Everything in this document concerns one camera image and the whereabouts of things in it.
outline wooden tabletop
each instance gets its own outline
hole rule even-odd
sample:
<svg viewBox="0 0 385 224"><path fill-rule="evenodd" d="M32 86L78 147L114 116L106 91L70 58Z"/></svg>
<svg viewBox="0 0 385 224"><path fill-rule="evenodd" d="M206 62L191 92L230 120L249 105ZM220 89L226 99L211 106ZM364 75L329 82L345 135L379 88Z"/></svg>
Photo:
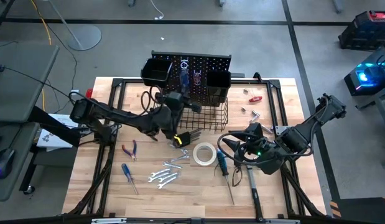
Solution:
<svg viewBox="0 0 385 224"><path fill-rule="evenodd" d="M282 95L289 125L299 124L304 120L304 117L295 80L293 78L280 78L279 80L282 85ZM96 78L92 97L107 103L111 83L112 78L110 77ZM247 102L251 95L244 94L244 88L252 90L256 96L263 96L263 99L256 104L249 105ZM123 109L134 113L141 112L140 96L147 89L148 87L142 83L127 84ZM115 102L118 102L118 95L119 93L117 92ZM192 149L200 142L209 142L216 147L217 139L222 133L228 132L228 130L245 129L249 124L249 120L253 117L251 114L252 110L261 114L258 120L260 123L267 127L272 125L267 91L264 85L232 85L228 92L228 106L229 122L225 130L203 131L199 140L192 142L191 145L186 147L191 155ZM242 106L246 108L245 113L241 111ZM281 124L277 101L276 108L278 122ZM267 135L267 137L274 139L273 135ZM90 139L89 137L83 138L83 141L91 140L91 138L92 136L90 136ZM132 149L133 139L137 141L136 162L132 162L131 158L121 149L122 144L128 149ZM166 140L162 133L157 136L157 139L159 141L154 142L151 138L141 134L137 129L126 125L123 125L119 130L106 201L106 215L109 212L116 212L117 217L255 218L251 189L245 168L243 169L241 183L237 187L231 188L235 206L232 206L226 181L221 172L219 172L220 170L218 169L216 175L213 175L217 162L208 167L201 167L195 163L191 156L190 160L176 162L176 164L183 166L180 176L163 189L157 188L157 182L148 183L147 179L151 172L157 172L165 168L162 166L163 161L182 155L181 151L168 146L169 141ZM231 149L225 146L225 144L224 149L231 152ZM67 196L63 204L63 212L69 212L73 209L89 189L93 178L97 153L97 144L91 143L79 147ZM226 161L231 178L234 169L233 163L228 158ZM139 195L135 195L131 184L127 182L127 178L121 168L122 163L126 163L130 168ZM304 192L314 205L321 212L325 213L313 157L301 157L297 160L297 170ZM266 175L255 167L253 172L264 218L276 218L277 214L280 213L287 216L279 170L272 175ZM295 194L290 185L289 188L291 189L292 204L297 212ZM100 192L101 188L99 188L97 193L95 209L98 208Z"/></svg>

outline wire basket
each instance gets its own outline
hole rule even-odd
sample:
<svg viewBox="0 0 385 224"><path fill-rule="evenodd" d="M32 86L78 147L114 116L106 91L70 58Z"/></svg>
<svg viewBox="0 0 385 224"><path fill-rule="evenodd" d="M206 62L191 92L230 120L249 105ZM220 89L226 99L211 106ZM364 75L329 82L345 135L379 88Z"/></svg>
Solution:
<svg viewBox="0 0 385 224"><path fill-rule="evenodd" d="M228 124L228 99L218 106L202 106L202 111L198 114L189 108L185 108L180 119L180 128L222 131Z"/></svg>

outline blue screwdriver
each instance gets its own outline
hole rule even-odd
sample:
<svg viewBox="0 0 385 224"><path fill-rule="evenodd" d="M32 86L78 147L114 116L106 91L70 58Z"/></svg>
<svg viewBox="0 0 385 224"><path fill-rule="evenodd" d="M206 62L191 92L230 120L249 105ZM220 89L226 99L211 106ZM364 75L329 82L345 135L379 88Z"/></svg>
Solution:
<svg viewBox="0 0 385 224"><path fill-rule="evenodd" d="M218 160L218 165L220 166L220 169L223 173L223 176L225 177L225 180L227 181L228 190L230 191L232 204L235 205L234 198L232 197L230 182L228 181L227 163L225 162L224 154L219 149L217 149L217 160Z"/></svg>
<svg viewBox="0 0 385 224"><path fill-rule="evenodd" d="M132 178L131 178L131 175L130 175L130 170L129 170L129 168L127 167L126 164L122 164L122 170L123 170L123 172L124 172L124 175L126 175L126 177L128 178L128 181L131 183L131 186L132 186L132 188L134 189L134 192L136 193L136 195L138 195L136 186L134 186L134 183L132 182Z"/></svg>

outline concrete floor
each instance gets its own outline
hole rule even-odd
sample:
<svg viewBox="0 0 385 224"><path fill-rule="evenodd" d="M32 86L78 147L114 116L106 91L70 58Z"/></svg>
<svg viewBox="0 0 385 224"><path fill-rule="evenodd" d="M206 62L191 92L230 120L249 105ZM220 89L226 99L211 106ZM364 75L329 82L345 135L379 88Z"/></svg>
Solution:
<svg viewBox="0 0 385 224"><path fill-rule="evenodd" d="M88 1L53 0L66 19L145 19L158 16L150 2L138 0L133 8L126 0ZM213 21L285 21L281 0L227 0L224 8L207 0L155 1L169 20ZM355 15L367 10L385 10L385 0L343 1L345 10L336 14L331 0L288 0L293 21L351 22ZM57 19L47 2L38 1L46 18ZM29 0L14 3L7 17L37 18ZM70 36L61 24L50 24L62 40ZM259 72L264 77L292 77L297 80L305 117L310 113L297 67L287 26L253 25L152 25L100 24L101 42L85 52L72 51L78 60L74 89L85 93L92 88L95 77L139 76L151 50L201 54L231 54L230 71L251 77ZM385 127L375 108L355 109L343 77L370 53L342 50L337 36L344 27L295 26L310 90L314 98L322 93L335 95L347 105L345 119L332 121L323 127L327 149L341 198L385 197ZM47 43L42 24L4 23L0 41ZM71 90L74 61L72 56L53 37L61 50L49 80L58 89ZM46 109L57 110L53 92L46 89ZM67 99L58 96L61 107ZM63 113L69 113L68 105ZM314 154L325 203L329 203L322 160ZM56 215L61 212L71 169L39 168L32 183L37 187L33 196L14 189L10 200L0 202L0 220Z"/></svg>

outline roll of tape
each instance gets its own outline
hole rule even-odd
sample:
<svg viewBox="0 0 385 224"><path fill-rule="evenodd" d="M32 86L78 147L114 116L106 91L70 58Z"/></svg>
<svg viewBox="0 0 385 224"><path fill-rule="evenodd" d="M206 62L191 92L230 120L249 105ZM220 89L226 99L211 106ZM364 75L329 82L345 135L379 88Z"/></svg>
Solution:
<svg viewBox="0 0 385 224"><path fill-rule="evenodd" d="M208 161L201 161L198 158L198 151L201 149L209 149L212 153L211 159L209 159ZM217 151L216 151L216 148L212 144L207 143L207 142L202 142L202 143L197 144L197 146L195 146L195 148L193 148L192 154L193 154L193 160L195 160L195 162L197 162L197 164L199 164L201 166L209 166L210 164L212 164L216 160Z"/></svg>

